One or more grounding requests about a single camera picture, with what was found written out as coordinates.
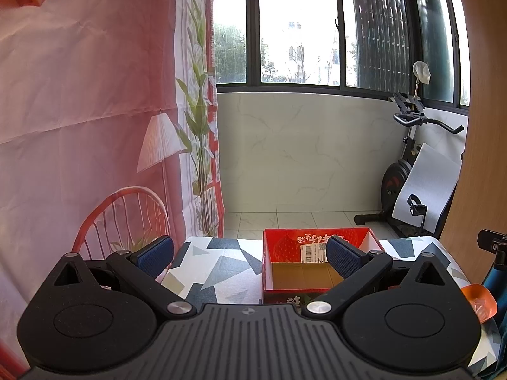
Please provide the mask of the printed living room backdrop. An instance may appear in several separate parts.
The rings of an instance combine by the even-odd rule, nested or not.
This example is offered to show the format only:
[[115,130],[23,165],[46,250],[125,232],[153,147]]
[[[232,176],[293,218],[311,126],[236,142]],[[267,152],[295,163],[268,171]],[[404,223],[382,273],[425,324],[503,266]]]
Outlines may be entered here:
[[213,0],[1,0],[1,375],[85,218],[143,186],[177,245],[223,232]]

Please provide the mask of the red strawberry cardboard box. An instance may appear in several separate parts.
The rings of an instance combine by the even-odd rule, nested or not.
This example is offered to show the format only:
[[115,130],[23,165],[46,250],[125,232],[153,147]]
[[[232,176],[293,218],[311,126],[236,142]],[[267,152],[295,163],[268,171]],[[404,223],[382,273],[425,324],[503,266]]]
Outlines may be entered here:
[[368,227],[266,229],[263,302],[300,307],[342,282],[343,276],[327,261],[327,241],[333,236],[363,252],[382,247]]

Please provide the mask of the orange plastic dish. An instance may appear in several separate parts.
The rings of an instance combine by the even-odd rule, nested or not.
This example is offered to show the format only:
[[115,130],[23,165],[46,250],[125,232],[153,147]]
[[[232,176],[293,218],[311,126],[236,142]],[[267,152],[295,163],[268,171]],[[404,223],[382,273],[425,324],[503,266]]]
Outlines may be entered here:
[[461,288],[461,291],[480,323],[485,323],[497,313],[497,303],[491,292],[480,284],[471,284]]

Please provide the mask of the geometric patterned tablecloth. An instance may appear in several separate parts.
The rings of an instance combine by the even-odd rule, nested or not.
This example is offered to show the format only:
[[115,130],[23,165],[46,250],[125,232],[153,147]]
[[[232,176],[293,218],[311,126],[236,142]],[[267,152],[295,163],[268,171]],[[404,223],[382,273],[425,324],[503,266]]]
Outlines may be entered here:
[[[395,260],[414,261],[421,252],[432,253],[460,288],[470,284],[452,255],[434,237],[381,239],[380,244],[380,250]],[[262,239],[190,237],[157,281],[196,308],[207,303],[262,304],[262,260]],[[495,367],[500,339],[491,318],[482,325],[479,346],[468,366],[473,374],[482,375]]]

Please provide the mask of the white foam board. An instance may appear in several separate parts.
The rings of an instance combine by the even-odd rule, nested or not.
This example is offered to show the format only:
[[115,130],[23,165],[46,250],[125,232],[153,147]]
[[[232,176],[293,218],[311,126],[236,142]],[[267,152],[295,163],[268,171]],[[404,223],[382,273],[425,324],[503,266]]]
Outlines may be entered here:
[[416,196],[427,207],[425,231],[435,233],[438,221],[455,189],[461,164],[424,143],[395,202],[393,217],[409,225],[421,226],[421,218],[410,214],[408,198]]

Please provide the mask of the black exercise bike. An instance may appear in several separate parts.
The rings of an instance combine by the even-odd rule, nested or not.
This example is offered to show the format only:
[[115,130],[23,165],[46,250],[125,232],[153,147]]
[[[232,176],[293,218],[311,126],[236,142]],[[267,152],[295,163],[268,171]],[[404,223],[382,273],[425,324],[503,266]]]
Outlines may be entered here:
[[399,112],[394,114],[394,120],[408,128],[407,135],[403,138],[404,149],[401,159],[392,163],[382,178],[381,184],[381,205],[382,210],[377,214],[356,214],[354,222],[358,226],[363,226],[371,222],[385,222],[390,225],[399,238],[422,236],[436,236],[439,238],[443,231],[445,220],[449,215],[450,204],[454,197],[451,194],[449,202],[446,204],[443,214],[437,223],[436,234],[425,231],[424,225],[409,225],[402,220],[396,220],[393,217],[395,202],[401,193],[402,187],[407,181],[410,171],[413,169],[416,158],[422,149],[421,145],[417,145],[415,141],[415,133],[419,126],[424,124],[435,124],[452,135],[458,135],[464,131],[464,126],[459,125],[452,129],[441,120],[429,118],[425,116],[424,105],[418,96],[412,96],[404,93],[394,93],[389,98],[399,108]]

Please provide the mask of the white cap on bike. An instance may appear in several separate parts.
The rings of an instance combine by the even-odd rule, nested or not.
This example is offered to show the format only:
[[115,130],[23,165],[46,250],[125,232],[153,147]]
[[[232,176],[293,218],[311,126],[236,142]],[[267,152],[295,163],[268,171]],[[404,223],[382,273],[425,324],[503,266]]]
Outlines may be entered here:
[[429,85],[431,81],[431,72],[429,65],[423,61],[416,61],[413,64],[413,74],[418,82]]

